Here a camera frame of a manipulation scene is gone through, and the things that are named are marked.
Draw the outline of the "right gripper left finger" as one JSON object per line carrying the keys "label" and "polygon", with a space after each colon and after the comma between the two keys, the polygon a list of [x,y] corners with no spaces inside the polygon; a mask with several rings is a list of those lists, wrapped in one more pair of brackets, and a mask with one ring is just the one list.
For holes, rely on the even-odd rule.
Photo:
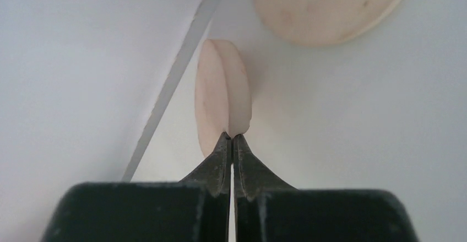
{"label": "right gripper left finger", "polygon": [[59,201],[42,241],[227,241],[231,139],[222,133],[176,182],[84,182]]}

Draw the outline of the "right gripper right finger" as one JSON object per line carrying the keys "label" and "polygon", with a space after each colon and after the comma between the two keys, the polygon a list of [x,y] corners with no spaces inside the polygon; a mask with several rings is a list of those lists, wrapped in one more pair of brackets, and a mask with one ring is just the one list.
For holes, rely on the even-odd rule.
{"label": "right gripper right finger", "polygon": [[377,189],[297,189],[242,135],[232,141],[237,241],[418,241],[399,199]]}

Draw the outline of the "round beige powder puff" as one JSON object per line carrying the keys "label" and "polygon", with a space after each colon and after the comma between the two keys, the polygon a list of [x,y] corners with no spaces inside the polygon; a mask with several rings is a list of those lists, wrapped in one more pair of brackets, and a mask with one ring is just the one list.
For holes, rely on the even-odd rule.
{"label": "round beige powder puff", "polygon": [[372,29],[402,0],[253,0],[263,25],[293,44],[327,46]]}

